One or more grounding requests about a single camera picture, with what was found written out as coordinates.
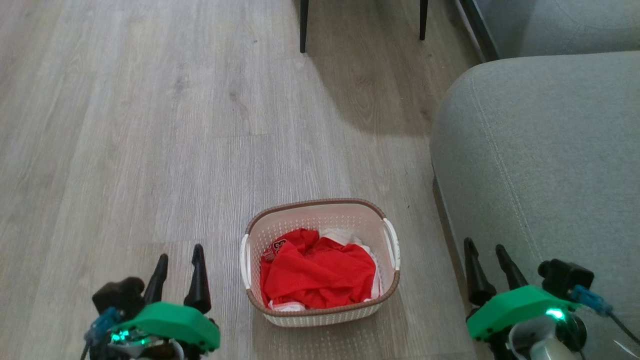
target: gray fabric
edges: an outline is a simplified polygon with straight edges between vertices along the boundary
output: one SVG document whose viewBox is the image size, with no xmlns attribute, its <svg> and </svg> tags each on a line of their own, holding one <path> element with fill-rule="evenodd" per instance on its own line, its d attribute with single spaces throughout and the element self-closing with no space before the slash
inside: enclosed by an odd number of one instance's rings
<svg viewBox="0 0 640 360">
<path fill-rule="evenodd" d="M 640 0 L 476 0 L 501 58 L 640 50 Z"/>
<path fill-rule="evenodd" d="M 474 239 L 499 291 L 504 244 L 531 284 L 544 259 L 591 269 L 592 290 L 640 334 L 640 52 L 499 60 L 452 86 L 431 155 L 460 258 Z M 640 348 L 580 310 L 589 360 Z"/>
</svg>

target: basket handle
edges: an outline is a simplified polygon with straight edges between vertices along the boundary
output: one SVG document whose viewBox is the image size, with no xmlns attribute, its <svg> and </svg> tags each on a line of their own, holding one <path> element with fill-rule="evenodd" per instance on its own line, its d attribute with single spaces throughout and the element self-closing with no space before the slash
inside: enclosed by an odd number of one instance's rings
<svg viewBox="0 0 640 360">
<path fill-rule="evenodd" d="M 240 244 L 240 272 L 242 273 L 242 281 L 244 282 L 244 288 L 249 290 L 251 288 L 251 270 L 247 267 L 251 265 L 248 257 L 251 256 L 251 249 L 247 250 L 246 241 L 249 238 L 249 234 L 244 234 L 242 243 Z"/>
<path fill-rule="evenodd" d="M 393 224 L 387 218 L 382 219 L 385 223 L 387 230 L 387 246 L 389 247 L 389 253 L 393 254 L 393 266 L 396 271 L 400 270 L 400 244 L 398 243 L 398 235 L 394 229 Z"/>
</svg>

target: laundry basket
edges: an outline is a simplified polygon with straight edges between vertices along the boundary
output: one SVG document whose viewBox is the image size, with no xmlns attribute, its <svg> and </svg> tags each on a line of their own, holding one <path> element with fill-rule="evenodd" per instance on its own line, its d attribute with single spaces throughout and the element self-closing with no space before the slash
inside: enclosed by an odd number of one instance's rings
<svg viewBox="0 0 640 360">
<path fill-rule="evenodd" d="M 331 309 L 274 311 L 263 304 L 260 257 L 273 240 L 301 227 L 320 232 L 342 229 L 358 237 L 375 258 L 382 295 Z M 393 294 L 400 281 L 400 248 L 393 225 L 374 204 L 360 199 L 306 201 L 271 208 L 253 218 L 240 245 L 240 267 L 249 300 L 270 322 L 284 327 L 329 325 L 369 316 Z"/>
</svg>

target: red cloth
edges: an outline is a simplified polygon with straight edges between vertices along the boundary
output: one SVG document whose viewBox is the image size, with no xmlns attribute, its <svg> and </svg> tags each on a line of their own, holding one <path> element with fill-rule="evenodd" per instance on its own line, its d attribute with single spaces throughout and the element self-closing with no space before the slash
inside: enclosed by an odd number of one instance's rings
<svg viewBox="0 0 640 360">
<path fill-rule="evenodd" d="M 262 255 L 262 299 L 266 306 L 270 300 L 274 305 L 295 301 L 312 309 L 355 304 L 371 298 L 375 272 L 362 247 L 298 229 L 279 237 Z"/>
</svg>

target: brown basket rim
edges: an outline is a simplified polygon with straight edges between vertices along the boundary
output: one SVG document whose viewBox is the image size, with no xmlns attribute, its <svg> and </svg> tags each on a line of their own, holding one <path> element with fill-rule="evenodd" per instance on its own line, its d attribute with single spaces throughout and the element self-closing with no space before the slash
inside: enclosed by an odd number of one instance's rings
<svg viewBox="0 0 640 360">
<path fill-rule="evenodd" d="M 377 207 L 376 205 L 374 205 L 373 203 L 371 203 L 369 201 L 362 200 L 362 199 L 347 198 L 347 199 L 309 200 L 309 201 L 294 202 L 292 204 L 286 204 L 286 205 L 281 205 L 281 206 L 275 206 L 273 208 L 269 208 L 267 210 L 264 210 L 264 211 L 260 212 L 258 215 L 256 215 L 251 220 L 249 225 L 246 227 L 246 231 L 244 233 L 245 234 L 249 234 L 251 232 L 251 230 L 253 229 L 254 225 L 258 222 L 258 220 L 260 220 L 261 218 L 265 217 L 268 214 L 275 213 L 277 211 L 282 211 L 282 210 L 302 208 L 302 207 L 306 207 L 306 206 L 331 205 L 331 204 L 359 204 L 359 205 L 364 205 L 364 206 L 367 206 L 368 208 L 372 209 L 373 211 L 375 211 L 378 214 L 378 216 L 380 216 L 381 219 L 386 218 L 386 215 L 384 214 L 384 212 L 382 212 L 382 210 L 379 207 Z M 274 317 L 277 317 L 277 318 L 288 318 L 288 317 L 302 317 L 302 316 L 315 316 L 315 315 L 330 315 L 330 314 L 344 313 L 346 311 L 363 309 L 363 308 L 368 307 L 368 306 L 374 306 L 374 305 L 381 304 L 382 302 L 386 301 L 391 295 L 393 295 L 393 293 L 396 291 L 396 288 L 397 288 L 399 283 L 400 283 L 400 270 L 396 270 L 395 273 L 394 273 L 394 280 L 391 283 L 391 286 L 389 287 L 389 289 L 381 297 L 378 297 L 377 299 L 373 299 L 373 300 L 367 301 L 367 302 L 361 302 L 359 304 L 352 304 L 352 305 L 340 306 L 340 307 L 332 307 L 330 309 L 315 309 L 315 310 L 303 310 L 303 311 L 275 311 L 275 310 L 271 310 L 268 307 L 266 307 L 262 302 L 258 301 L 255 298 L 255 296 L 253 296 L 253 292 L 251 291 L 251 289 L 247 289 L 246 290 L 246 294 L 249 297 L 249 301 L 253 304 L 253 306 L 256 309 L 258 309 L 261 313 L 263 313 L 265 315 L 268 315 L 268 316 L 274 316 Z"/>
</svg>

